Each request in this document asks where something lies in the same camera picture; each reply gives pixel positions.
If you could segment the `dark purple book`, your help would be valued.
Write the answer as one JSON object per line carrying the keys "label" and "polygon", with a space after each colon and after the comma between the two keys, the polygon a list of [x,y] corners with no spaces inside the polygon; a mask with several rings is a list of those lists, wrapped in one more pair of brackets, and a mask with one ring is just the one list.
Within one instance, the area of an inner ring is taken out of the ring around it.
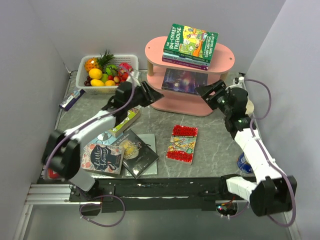
{"label": "dark purple book", "polygon": [[208,74],[167,68],[161,89],[198,95],[196,88],[206,86],[207,83]]}

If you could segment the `purple 117-storey treehouse book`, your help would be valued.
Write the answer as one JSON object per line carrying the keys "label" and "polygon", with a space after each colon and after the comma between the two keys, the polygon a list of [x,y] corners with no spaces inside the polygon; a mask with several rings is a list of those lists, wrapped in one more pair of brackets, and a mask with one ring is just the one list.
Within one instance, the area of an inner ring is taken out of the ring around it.
{"label": "purple 117-storey treehouse book", "polygon": [[193,68],[193,69],[198,69],[198,70],[207,71],[209,69],[209,67],[206,65],[197,65],[197,64],[183,62],[180,60],[169,59],[169,58],[165,58],[165,57],[162,58],[162,61],[166,62],[166,63],[176,64],[176,65],[189,67],[189,68]]}

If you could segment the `light blue 143-storey treehouse book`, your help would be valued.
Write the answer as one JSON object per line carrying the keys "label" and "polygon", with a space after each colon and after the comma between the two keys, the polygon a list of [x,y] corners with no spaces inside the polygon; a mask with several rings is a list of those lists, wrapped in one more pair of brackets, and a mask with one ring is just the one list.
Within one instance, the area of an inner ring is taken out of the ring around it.
{"label": "light blue 143-storey treehouse book", "polygon": [[174,62],[179,62],[179,63],[181,62],[181,63],[187,63],[187,64],[193,64],[193,65],[199,65],[199,66],[205,66],[205,67],[210,66],[210,63],[207,63],[207,62],[194,60],[188,57],[178,56],[178,55],[165,53],[165,52],[162,54],[162,58],[166,60],[172,60]]}

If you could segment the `green 104-storey treehouse book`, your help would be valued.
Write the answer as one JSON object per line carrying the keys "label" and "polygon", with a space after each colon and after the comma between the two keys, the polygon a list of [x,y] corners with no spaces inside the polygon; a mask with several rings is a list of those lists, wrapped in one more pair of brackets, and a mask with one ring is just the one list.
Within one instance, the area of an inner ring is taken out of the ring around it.
{"label": "green 104-storey treehouse book", "polygon": [[174,23],[164,43],[167,54],[210,63],[219,34]]}

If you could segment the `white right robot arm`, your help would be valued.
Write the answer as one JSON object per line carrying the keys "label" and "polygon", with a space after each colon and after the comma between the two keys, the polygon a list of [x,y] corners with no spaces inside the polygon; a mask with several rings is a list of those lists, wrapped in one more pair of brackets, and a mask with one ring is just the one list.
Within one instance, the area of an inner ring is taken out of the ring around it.
{"label": "white right robot arm", "polygon": [[251,182],[237,175],[223,176],[219,195],[226,200],[241,197],[258,217],[289,211],[295,216],[297,181],[279,168],[260,139],[254,119],[247,114],[248,92],[238,84],[227,87],[222,80],[196,91],[212,110],[223,113],[226,130],[241,148],[256,179]]}

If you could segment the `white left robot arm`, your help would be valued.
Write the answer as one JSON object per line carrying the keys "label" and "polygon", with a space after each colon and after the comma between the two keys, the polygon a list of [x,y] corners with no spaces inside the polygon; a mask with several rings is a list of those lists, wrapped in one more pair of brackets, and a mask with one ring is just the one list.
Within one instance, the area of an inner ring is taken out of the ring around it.
{"label": "white left robot arm", "polygon": [[120,124],[128,110],[137,106],[147,107],[164,95],[154,90],[147,82],[122,82],[107,104],[92,118],[65,131],[53,131],[47,140],[42,155],[44,172],[53,170],[69,183],[81,189],[88,201],[100,195],[99,182],[81,167],[81,150],[93,138]]}

